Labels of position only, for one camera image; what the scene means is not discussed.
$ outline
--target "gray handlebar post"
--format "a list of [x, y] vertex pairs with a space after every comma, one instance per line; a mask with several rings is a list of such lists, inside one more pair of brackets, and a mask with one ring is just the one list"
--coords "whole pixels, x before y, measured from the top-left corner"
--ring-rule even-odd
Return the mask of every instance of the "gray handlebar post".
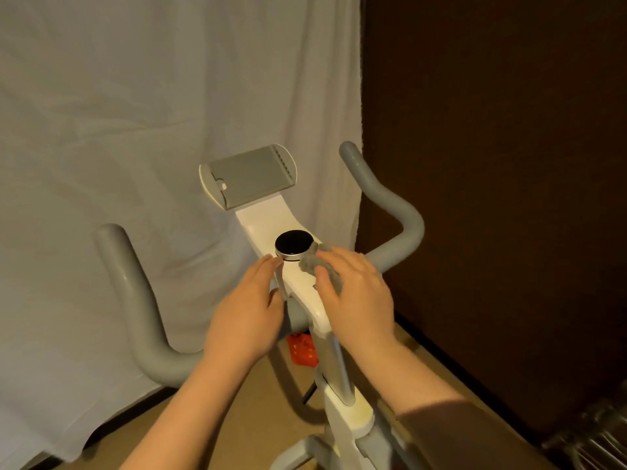
[[425, 221], [416, 208], [377, 180], [353, 142], [345, 141], [340, 145], [340, 156], [364, 194], [403, 225], [401, 234], [366, 254], [383, 273], [418, 248], [425, 235]]
[[121, 302], [131, 349], [140, 369], [153, 381], [180, 387], [200, 361], [202, 351], [179, 353], [168, 344], [153, 288], [126, 231], [100, 226], [96, 245]]

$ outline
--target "dark wall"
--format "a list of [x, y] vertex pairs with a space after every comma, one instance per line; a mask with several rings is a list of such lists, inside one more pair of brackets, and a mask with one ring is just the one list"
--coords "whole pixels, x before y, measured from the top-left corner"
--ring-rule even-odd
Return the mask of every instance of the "dark wall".
[[[542, 438], [627, 375], [627, 0], [367, 0], [397, 311]], [[357, 247], [399, 231], [370, 202]]]

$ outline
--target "beige floor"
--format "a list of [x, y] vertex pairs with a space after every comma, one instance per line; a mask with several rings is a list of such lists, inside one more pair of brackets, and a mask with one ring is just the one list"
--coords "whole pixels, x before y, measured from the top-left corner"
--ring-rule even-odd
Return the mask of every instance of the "beige floor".
[[[470, 399], [483, 404], [451, 373], [429, 355], [400, 328], [397, 334], [403, 342], [453, 386]], [[357, 387], [371, 402], [378, 396], [352, 363], [351, 376]], [[302, 406], [300, 398], [313, 380], [313, 370], [294, 366], [286, 343], [269, 357], [262, 359], [251, 371], [228, 412], [217, 438], [210, 470], [266, 470], [274, 458], [287, 447], [311, 433], [322, 432], [325, 415], [321, 393], [316, 393], [309, 406]], [[168, 402], [121, 427], [96, 446], [84, 451], [77, 461], [59, 467], [62, 470], [111, 470], [121, 465], [147, 430], [159, 417]], [[310, 462], [303, 469], [315, 469]]]

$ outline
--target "black circular screen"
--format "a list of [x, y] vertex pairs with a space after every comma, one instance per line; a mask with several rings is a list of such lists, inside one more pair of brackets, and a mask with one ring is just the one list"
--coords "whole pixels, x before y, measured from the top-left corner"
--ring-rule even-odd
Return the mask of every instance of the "black circular screen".
[[307, 252], [314, 238], [306, 230], [288, 230], [277, 237], [275, 241], [275, 249], [281, 256], [286, 256], [286, 260], [290, 260], [290, 256], [298, 256], [292, 260], [299, 260], [300, 255]]

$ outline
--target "person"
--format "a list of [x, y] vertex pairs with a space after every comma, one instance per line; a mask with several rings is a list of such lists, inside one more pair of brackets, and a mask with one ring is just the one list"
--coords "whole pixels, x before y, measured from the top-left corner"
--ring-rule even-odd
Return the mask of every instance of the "person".
[[[335, 336], [410, 431], [434, 470], [554, 468], [395, 339], [391, 293], [363, 254], [334, 247], [318, 255], [342, 280], [338, 296], [326, 269], [315, 270], [317, 290]], [[248, 371], [276, 344], [283, 298], [278, 290], [268, 291], [281, 261], [265, 256], [255, 262], [220, 303], [207, 332], [203, 358], [122, 470], [199, 468]]]

